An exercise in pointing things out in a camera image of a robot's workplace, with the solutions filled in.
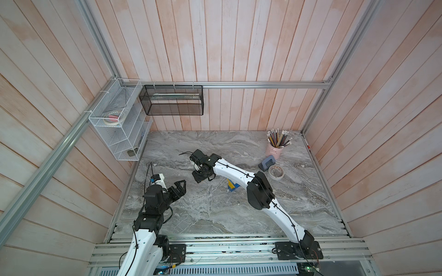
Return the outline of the yellow long lego brick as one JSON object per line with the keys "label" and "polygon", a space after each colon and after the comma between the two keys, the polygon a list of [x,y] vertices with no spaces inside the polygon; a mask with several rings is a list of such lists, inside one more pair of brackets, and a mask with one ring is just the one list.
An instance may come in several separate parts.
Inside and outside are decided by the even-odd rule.
{"label": "yellow long lego brick", "polygon": [[228,179],[228,185],[230,189],[235,189],[235,185]]}

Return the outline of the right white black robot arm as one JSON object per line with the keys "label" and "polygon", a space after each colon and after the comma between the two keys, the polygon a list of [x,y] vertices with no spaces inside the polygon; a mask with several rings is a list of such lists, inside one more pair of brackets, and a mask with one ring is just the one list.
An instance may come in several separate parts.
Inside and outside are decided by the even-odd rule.
{"label": "right white black robot arm", "polygon": [[312,254],[315,246],[313,235],[296,223],[280,205],[263,172],[252,173],[240,169],[219,155],[208,156],[199,149],[190,155],[190,160],[195,168],[192,175],[196,182],[210,180],[211,177],[219,175],[243,187],[247,191],[248,203],[254,209],[266,213],[282,229],[294,244],[297,256],[305,258]]}

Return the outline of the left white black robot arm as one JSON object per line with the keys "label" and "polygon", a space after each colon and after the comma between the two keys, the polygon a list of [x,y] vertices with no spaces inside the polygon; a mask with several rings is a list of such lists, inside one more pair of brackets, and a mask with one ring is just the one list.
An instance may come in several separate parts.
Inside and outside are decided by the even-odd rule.
{"label": "left white black robot arm", "polygon": [[152,276],[163,258],[170,255],[169,239],[159,232],[167,221],[164,213],[185,193],[185,180],[169,188],[158,183],[146,187],[142,209],[132,225],[130,248],[119,265],[119,276]]}

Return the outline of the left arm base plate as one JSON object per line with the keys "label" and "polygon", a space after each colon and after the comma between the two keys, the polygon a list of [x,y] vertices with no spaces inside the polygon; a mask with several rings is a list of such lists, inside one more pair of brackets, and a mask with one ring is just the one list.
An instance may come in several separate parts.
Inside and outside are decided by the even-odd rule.
{"label": "left arm base plate", "polygon": [[186,244],[161,244],[154,245],[153,248],[160,250],[162,256],[161,263],[179,264],[185,262]]}

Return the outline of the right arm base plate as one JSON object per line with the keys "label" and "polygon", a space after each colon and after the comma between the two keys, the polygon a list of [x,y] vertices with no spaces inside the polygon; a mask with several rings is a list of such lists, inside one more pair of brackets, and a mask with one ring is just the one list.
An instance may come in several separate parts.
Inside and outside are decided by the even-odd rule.
{"label": "right arm base plate", "polygon": [[322,249],[317,241],[314,241],[311,246],[306,248],[301,247],[298,243],[277,242],[272,249],[272,253],[277,255],[278,260],[321,260],[323,259]]}

